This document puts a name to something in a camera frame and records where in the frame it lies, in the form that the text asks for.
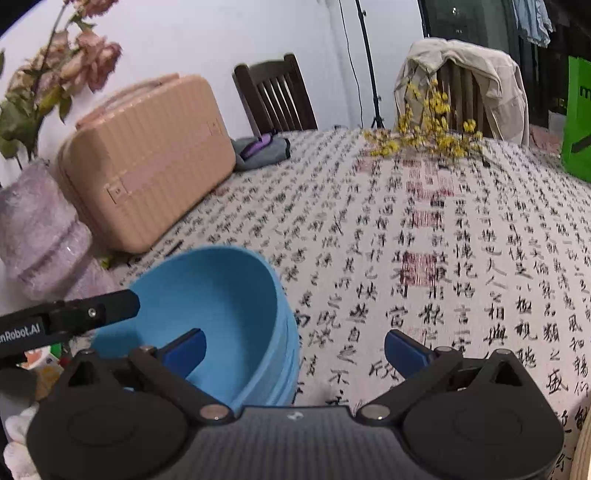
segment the dried pink flower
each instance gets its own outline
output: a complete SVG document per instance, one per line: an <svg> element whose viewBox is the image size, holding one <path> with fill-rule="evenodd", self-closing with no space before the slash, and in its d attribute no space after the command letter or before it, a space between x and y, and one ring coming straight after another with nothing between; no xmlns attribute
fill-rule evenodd
<svg viewBox="0 0 591 480"><path fill-rule="evenodd" d="M41 70L41 64L45 57L46 49L42 48L39 50L35 58L28 64L21 66L12 75L10 82L8 83L7 92L11 92L18 88L31 88L35 83L34 78L27 74L27 70ZM66 56L70 53L70 44L68 41L68 32L66 30L56 32L51 40L49 46L49 52L45 62L45 67L55 69L62 62L64 62ZM43 96L43 93L51 90L55 85L59 83L59 75L55 71L49 71L42 75L39 81L39 93Z"/></svg>
<svg viewBox="0 0 591 480"><path fill-rule="evenodd" d="M61 79L67 89L76 95L88 82L92 92L101 90L121 56L118 43L107 43L106 37L96 35L92 30L84 30L76 38L80 51L60 70Z"/></svg>
<svg viewBox="0 0 591 480"><path fill-rule="evenodd" d="M95 15L104 15L112 5L119 0L65 0L65 3L73 3L80 12L82 18L92 18Z"/></svg>

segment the black cable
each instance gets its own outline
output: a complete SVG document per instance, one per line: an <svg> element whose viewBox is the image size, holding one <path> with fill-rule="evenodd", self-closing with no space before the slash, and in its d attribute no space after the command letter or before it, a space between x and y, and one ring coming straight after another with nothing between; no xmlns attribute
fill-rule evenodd
<svg viewBox="0 0 591 480"><path fill-rule="evenodd" d="M353 59L351 58L351 49L349 47L349 36L347 35L347 26L345 25L345 14L343 13L343 2L339 0L340 5L340 16L343 19L343 29L345 30L345 38L347 39L347 52L349 52L349 61L351 62L351 69L353 70L353 76L355 77L355 82L357 83L357 94L359 96L359 109L361 110L361 128L363 128L363 104L361 103L361 88L359 87L359 80L357 79L357 73L355 72L355 67L353 66Z"/></svg>

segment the wooden surface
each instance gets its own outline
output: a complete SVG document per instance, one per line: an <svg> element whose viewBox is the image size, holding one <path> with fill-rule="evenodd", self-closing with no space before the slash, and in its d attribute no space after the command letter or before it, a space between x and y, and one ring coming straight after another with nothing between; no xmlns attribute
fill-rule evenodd
<svg viewBox="0 0 591 480"><path fill-rule="evenodd" d="M296 56L234 70L236 85L250 110L258 133L317 129L316 119Z"/></svg>
<svg viewBox="0 0 591 480"><path fill-rule="evenodd" d="M463 123L474 119L477 129L485 137L492 138L480 87L472 72L448 60L437 71L437 80L439 89L449 96L449 104L452 107L452 112L447 116L450 128L461 132Z"/></svg>

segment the table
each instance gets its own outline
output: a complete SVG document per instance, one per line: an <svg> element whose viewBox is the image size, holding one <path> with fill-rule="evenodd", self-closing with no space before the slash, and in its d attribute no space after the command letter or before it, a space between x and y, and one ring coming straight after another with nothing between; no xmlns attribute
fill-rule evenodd
<svg viewBox="0 0 591 480"><path fill-rule="evenodd" d="M591 187L503 142L486 142L497 165L449 170L369 158L358 130L286 136L291 160L233 175L117 267L121 285L199 245L258 251L299 326L300 406L356 411L402 381L384 357L393 327L465 356L512 349L563 423L552 478L568 478L589 408Z"/></svg>

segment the suitcase latch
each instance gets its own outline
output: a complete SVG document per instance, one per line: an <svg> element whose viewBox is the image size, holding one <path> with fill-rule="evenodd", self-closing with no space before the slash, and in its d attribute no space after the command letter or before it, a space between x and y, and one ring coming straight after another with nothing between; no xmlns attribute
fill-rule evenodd
<svg viewBox="0 0 591 480"><path fill-rule="evenodd" d="M113 185L108 186L107 192L109 192L111 199L116 205L117 202L122 202L128 195L127 190L125 190L121 180L117 180Z"/></svg>

